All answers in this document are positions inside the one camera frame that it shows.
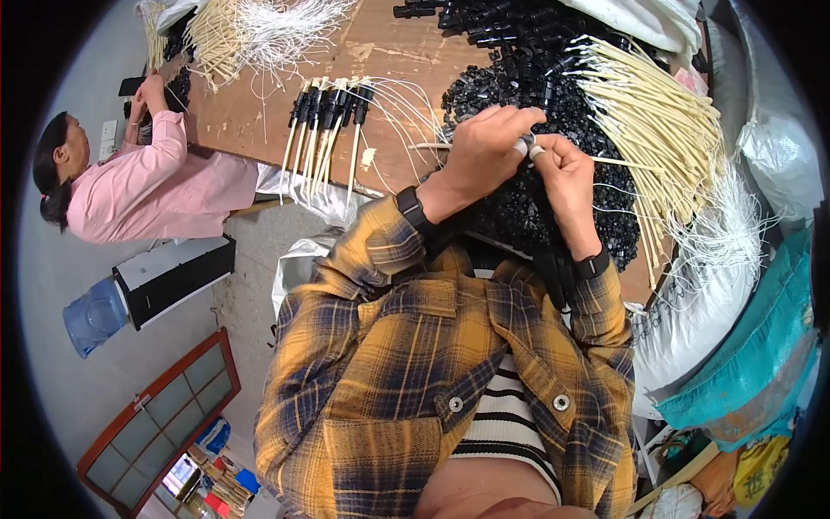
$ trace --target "black and white striped shirt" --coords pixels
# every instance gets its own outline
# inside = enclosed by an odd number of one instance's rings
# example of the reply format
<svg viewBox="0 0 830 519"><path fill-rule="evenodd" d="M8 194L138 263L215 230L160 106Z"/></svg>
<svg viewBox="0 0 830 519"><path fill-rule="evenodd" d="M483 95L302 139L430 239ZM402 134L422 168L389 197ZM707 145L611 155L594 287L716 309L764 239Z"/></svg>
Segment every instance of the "black and white striped shirt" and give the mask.
<svg viewBox="0 0 830 519"><path fill-rule="evenodd" d="M472 420L450 458L509 458L528 463L554 489L561 504L559 480L530 415L512 353L508 352L501 361Z"/></svg>

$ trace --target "wooden door frame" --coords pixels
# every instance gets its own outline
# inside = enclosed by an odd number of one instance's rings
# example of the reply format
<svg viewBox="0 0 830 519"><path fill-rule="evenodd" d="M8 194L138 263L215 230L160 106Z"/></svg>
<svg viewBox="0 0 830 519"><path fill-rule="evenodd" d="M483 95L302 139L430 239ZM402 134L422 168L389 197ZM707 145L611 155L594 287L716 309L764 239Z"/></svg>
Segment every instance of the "wooden door frame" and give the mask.
<svg viewBox="0 0 830 519"><path fill-rule="evenodd" d="M165 387L167 387L168 384L173 382L176 379L176 377L181 375L199 357L207 353L208 350L210 350L212 347L216 345L217 342L220 345L222 345L222 356L225 360L225 369L227 370L228 376L231 379L232 387L230 393L225 395L225 397L222 400L220 400L219 404L217 404L216 407L206 415L205 419L202 421L202 424L199 427L196 427L196 429L184 440L182 446L176 450L176 453L170 458L170 461L168 461L164 465L164 467L162 467L162 470L159 473L159 475L150 483L147 490L144 491L144 494L138 500L135 507L128 508L123 503L115 500L104 489L98 487L98 485L93 483L86 476L87 472L89 471L90 467L92 467L92 464L95 462L95 460L101 455L102 452L104 452L106 446L109 445L110 442L112 442L115 436L121 432L121 429L123 429L129 423L129 421L133 419L133 417L139 412L139 410L143 408L141 403L146 401L148 396L150 399L155 398L156 395L159 394L159 392L161 392L162 389L164 389ZM205 384L205 386L210 384L211 381L212 379L208 381L207 384ZM124 517L125 519L136 517L141 508L150 498L150 496L153 495L155 488L162 482L164 476L167 475L167 473L170 471L173 465L176 464L178 459L182 457L182 454L187 452L188 447L195 443L196 438L198 438L199 434L202 433L204 425L209 424L214 419L216 419L216 417L219 416L223 409L225 409L225 406L227 406L227 404L233 399L233 397L237 396L241 388L242 385L239 382L239 374L237 373L237 367L233 362L231 344L230 342L228 342L227 339L227 329L223 326L218 331L209 336L207 339L203 340L198 346L193 348L178 362L172 365L167 371L162 373L161 376L159 376L152 384L150 384L147 387L147 389L139 393L139 396L137 398L138 403L130 403L123 411L121 411L121 413L118 416L115 417L115 419L110 423L110 425L108 425L104 429L104 432L101 433L101 435L92 443L92 446L89 448L89 450L87 450L86 453L81 457L81 460L78 462L75 468L75 472L78 478L90 490L92 490L92 492L94 492L101 499L112 505L120 516ZM182 409L180 409L171 418L171 420L175 419L175 417L178 416L178 414L181 413L183 409L184 407L182 407ZM166 425L167 424L160 425L159 434L162 433ZM139 453L136 456L136 459L138 459L139 456L141 456L141 453Z"/></svg>

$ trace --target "door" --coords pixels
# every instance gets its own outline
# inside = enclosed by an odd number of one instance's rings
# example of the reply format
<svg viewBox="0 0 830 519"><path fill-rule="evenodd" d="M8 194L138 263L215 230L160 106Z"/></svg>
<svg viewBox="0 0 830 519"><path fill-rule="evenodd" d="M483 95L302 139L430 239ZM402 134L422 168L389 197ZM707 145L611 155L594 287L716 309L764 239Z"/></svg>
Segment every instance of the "door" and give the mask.
<svg viewBox="0 0 830 519"><path fill-rule="evenodd" d="M135 396L78 462L78 478L122 517L135 517L240 388L222 328Z"/></svg>

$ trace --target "black watch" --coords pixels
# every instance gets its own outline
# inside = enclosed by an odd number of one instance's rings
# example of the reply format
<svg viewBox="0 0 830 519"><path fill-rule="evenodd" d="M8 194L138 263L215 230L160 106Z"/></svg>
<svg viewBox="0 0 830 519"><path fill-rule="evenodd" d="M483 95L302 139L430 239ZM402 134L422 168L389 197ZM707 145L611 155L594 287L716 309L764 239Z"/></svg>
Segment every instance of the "black watch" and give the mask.
<svg viewBox="0 0 830 519"><path fill-rule="evenodd" d="M584 281L602 276L610 262L611 255L603 245L603 250L596 256L586 257L581 262L574 262L574 277L576 281Z"/></svg>
<svg viewBox="0 0 830 519"><path fill-rule="evenodd" d="M407 219L416 231L424 237L434 237L438 226L424 216L421 201L415 196L415 186L409 186L395 197L398 201L398 211Z"/></svg>

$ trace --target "metal snap button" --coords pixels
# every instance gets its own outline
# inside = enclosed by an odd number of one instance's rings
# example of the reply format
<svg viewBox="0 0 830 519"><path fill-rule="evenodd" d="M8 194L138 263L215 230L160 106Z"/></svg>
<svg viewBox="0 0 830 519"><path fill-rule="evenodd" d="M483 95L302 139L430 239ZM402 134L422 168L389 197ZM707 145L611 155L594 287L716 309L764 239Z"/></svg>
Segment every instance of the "metal snap button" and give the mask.
<svg viewBox="0 0 830 519"><path fill-rule="evenodd" d="M453 413L457 413L461 411L461 408L464 407L464 400L461 400L457 396L454 396L450 399L450 410Z"/></svg>
<svg viewBox="0 0 830 519"><path fill-rule="evenodd" d="M570 399L566 394L561 394L554 399L554 409L557 411L565 411L569 405Z"/></svg>

